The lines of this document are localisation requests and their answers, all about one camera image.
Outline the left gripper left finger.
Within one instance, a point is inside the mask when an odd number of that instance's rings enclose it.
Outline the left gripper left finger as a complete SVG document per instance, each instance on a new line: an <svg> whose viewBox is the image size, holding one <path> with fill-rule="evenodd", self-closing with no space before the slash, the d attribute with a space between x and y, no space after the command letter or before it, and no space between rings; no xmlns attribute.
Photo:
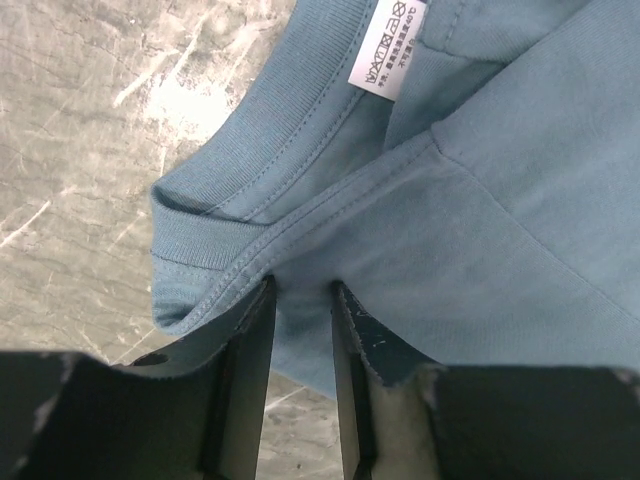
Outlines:
<svg viewBox="0 0 640 480"><path fill-rule="evenodd" d="M5 479L252 479L276 286L128 365L73 351L1 355Z"/></svg>

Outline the blue-grey t shirt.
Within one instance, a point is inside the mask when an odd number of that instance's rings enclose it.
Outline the blue-grey t shirt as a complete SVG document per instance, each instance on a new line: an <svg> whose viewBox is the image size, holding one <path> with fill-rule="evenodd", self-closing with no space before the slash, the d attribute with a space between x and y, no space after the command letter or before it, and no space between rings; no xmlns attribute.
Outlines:
<svg viewBox="0 0 640 480"><path fill-rule="evenodd" d="M151 206L157 327L273 276L273 368L324 394L335 281L444 364L637 368L639 5L300 1Z"/></svg>

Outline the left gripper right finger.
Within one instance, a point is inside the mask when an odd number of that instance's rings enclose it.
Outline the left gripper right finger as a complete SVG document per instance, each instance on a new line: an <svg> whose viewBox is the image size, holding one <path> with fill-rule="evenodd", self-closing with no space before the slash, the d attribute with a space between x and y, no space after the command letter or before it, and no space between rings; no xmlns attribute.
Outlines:
<svg viewBox="0 0 640 480"><path fill-rule="evenodd" d="M444 366L332 287L348 479L635 479L639 376L611 367Z"/></svg>

